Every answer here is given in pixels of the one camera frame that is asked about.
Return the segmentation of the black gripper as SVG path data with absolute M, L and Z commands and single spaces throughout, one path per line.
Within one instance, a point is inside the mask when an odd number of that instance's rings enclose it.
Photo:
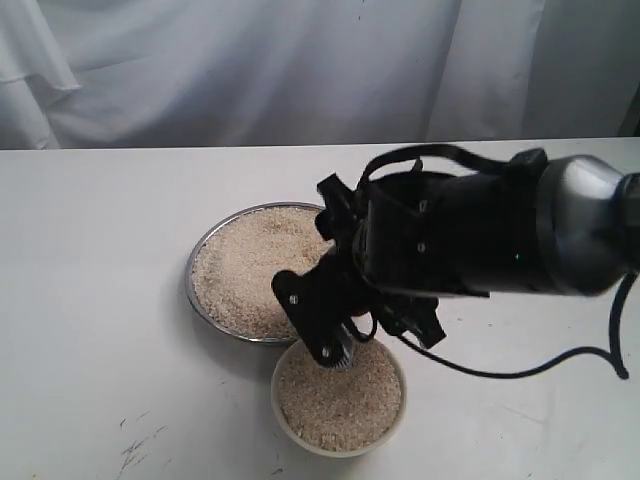
M 300 275 L 302 325 L 338 325 L 345 318 L 369 313 L 375 296 L 366 285 L 354 253 L 360 223 L 360 192 L 351 190 L 335 174 L 317 184 L 325 207 L 315 217 L 315 227 L 331 247 L 316 264 Z M 377 307 L 377 321 L 391 336 L 413 334 L 424 349 L 446 338 L 432 297 L 391 296 Z

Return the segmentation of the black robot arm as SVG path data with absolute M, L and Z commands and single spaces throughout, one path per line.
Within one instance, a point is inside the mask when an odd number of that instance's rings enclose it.
M 329 176 L 316 228 L 330 250 L 272 289 L 312 356 L 335 364 L 354 318 L 429 349 L 443 297 L 598 295 L 639 270 L 639 177 L 542 149 L 496 161 L 451 144 L 374 158 L 355 187 Z

